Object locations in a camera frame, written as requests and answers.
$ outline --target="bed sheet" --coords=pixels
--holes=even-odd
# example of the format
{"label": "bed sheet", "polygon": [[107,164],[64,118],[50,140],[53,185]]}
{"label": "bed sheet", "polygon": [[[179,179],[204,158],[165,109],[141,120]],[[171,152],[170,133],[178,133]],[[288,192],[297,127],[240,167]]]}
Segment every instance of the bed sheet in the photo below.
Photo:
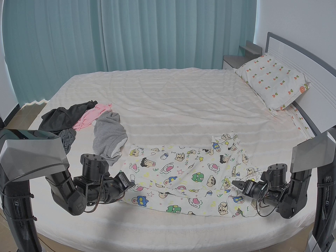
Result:
{"label": "bed sheet", "polygon": [[[128,141],[112,167],[114,176],[133,143],[206,148],[212,135],[234,131],[250,162],[261,169],[273,163],[290,165],[292,147],[305,140],[284,111],[273,116],[233,70],[157,69],[96,72],[73,76],[44,107],[97,100],[112,103]],[[72,176],[81,175],[80,155],[93,153],[93,126],[77,132],[69,154]],[[296,216],[283,219],[200,217],[170,214],[117,202],[99,205],[94,213],[71,216],[53,202],[44,178],[31,180],[39,233],[83,251],[231,251],[247,252],[281,242],[314,220],[316,172],[308,202]]]}

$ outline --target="white pillow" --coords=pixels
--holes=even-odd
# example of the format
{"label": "white pillow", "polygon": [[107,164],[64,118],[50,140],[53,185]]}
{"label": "white pillow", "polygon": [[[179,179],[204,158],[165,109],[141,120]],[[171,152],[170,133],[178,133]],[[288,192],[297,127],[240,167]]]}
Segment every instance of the white pillow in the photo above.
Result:
{"label": "white pillow", "polygon": [[283,110],[308,90],[310,84],[303,73],[267,53],[235,72],[263,99],[270,111]]}

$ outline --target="floor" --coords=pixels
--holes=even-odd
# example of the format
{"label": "floor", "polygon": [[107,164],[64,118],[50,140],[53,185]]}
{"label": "floor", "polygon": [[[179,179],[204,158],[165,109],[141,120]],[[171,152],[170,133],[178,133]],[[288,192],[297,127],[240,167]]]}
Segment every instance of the floor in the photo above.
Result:
{"label": "floor", "polygon": [[[6,127],[7,129],[28,129],[37,115],[44,108],[43,104],[32,104],[30,106],[25,106],[13,117],[11,122]],[[0,252],[15,252],[17,247],[15,245],[14,239],[9,230],[8,224],[4,219],[2,210],[0,209]],[[295,236],[289,238],[288,240],[263,248],[260,250],[255,250],[252,252],[304,252],[307,245],[308,234],[313,228],[310,225],[297,233]],[[41,244],[46,248],[47,252],[80,252],[77,249],[70,248],[68,246],[57,243],[43,235],[39,234]]]}

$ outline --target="dark gray garment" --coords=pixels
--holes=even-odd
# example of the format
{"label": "dark gray garment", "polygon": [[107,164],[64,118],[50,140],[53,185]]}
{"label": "dark gray garment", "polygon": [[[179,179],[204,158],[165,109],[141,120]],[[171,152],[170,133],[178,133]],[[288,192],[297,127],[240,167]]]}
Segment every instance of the dark gray garment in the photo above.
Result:
{"label": "dark gray garment", "polygon": [[119,122],[118,113],[106,111],[99,116],[93,130],[95,139],[92,148],[95,154],[104,157],[110,166],[120,158],[120,156],[111,158],[112,152],[127,138],[126,131]]}
{"label": "dark gray garment", "polygon": [[64,147],[65,154],[68,154],[71,148],[72,143],[76,138],[76,131],[73,128],[64,129],[59,134],[59,137],[62,139],[62,144]]}

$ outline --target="curtain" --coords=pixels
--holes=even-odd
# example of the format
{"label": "curtain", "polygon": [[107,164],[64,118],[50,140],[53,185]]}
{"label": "curtain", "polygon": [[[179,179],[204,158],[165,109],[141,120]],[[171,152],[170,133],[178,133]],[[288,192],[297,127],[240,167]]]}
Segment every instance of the curtain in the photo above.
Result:
{"label": "curtain", "polygon": [[253,41],[257,0],[5,0],[6,62],[20,105],[96,71],[221,69]]}

